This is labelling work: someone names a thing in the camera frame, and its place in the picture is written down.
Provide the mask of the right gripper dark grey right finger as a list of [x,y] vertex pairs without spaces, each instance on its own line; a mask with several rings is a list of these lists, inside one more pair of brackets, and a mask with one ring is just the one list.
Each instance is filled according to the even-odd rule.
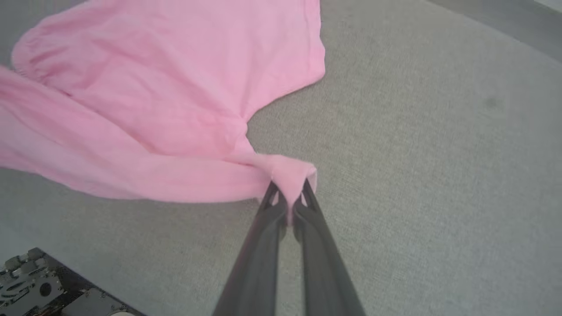
[[367,316],[308,180],[292,222],[303,255],[305,316]]

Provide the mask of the pink garment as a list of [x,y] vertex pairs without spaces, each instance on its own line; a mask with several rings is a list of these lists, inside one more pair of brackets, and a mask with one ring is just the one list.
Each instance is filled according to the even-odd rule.
[[86,0],[0,66],[0,168],[105,198],[219,203],[313,164],[255,152],[248,123],[321,80],[321,0]]

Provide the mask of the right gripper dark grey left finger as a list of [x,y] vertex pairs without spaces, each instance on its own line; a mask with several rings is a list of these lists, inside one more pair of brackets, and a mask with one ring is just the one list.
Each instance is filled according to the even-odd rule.
[[213,316],[275,316],[279,245],[288,204],[271,182],[213,311]]

